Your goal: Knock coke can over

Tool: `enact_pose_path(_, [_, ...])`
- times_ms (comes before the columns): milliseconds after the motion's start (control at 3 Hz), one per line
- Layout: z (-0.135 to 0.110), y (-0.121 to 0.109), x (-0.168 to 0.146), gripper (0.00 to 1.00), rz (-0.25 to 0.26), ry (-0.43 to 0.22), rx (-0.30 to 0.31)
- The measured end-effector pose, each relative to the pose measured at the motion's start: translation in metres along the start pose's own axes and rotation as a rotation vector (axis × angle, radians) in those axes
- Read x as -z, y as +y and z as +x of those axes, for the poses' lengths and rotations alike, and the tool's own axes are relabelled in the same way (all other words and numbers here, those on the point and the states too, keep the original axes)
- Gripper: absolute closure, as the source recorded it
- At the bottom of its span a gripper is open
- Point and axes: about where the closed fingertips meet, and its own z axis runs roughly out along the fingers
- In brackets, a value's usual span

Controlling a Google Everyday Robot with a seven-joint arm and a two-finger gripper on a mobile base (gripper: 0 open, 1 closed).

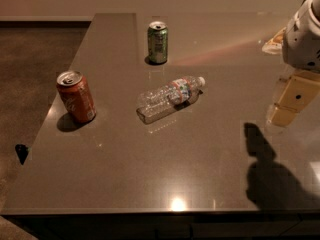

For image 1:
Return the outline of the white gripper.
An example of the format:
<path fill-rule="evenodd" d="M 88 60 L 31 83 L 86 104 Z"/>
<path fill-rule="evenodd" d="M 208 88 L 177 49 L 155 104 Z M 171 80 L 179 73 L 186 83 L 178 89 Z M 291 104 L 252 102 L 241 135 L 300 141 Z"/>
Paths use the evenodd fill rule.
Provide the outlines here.
<path fill-rule="evenodd" d="M 279 78 L 267 112 L 269 125 L 287 127 L 320 93 L 320 22 L 312 4 L 313 0 L 305 0 L 286 28 L 262 46 L 264 53 L 282 53 L 285 63 L 299 68 Z"/>

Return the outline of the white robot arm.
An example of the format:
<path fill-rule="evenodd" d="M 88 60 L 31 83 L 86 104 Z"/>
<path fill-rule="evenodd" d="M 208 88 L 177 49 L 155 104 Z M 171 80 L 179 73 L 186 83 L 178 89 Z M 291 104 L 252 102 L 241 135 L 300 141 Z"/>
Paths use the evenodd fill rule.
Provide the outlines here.
<path fill-rule="evenodd" d="M 320 0 L 304 0 L 262 51 L 286 64 L 267 113 L 269 125 L 286 127 L 320 92 Z"/>

